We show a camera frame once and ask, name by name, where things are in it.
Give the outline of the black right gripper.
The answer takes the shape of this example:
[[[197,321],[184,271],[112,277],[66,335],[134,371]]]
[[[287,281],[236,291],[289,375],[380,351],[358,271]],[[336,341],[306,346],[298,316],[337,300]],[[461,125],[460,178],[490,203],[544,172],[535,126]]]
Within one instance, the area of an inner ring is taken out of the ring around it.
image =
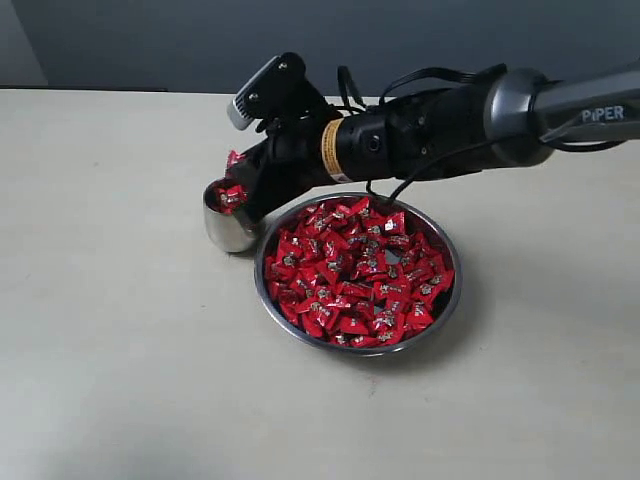
[[[247,191],[244,211],[253,221],[312,188],[404,178],[427,158],[425,139],[390,114],[281,117],[266,122],[265,147],[246,150],[234,183]]]

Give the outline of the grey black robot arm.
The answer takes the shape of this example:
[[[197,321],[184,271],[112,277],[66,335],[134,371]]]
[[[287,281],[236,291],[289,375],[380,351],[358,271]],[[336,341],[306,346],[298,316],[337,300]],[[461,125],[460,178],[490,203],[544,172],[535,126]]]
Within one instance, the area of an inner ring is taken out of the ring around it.
[[[228,115],[264,139],[228,168],[257,222],[312,188],[396,178],[402,186],[527,168],[556,151],[589,153],[639,136],[639,66],[579,80],[495,65],[477,73],[430,67],[390,84],[374,105],[338,70],[328,103],[293,53],[272,58],[239,90]]]

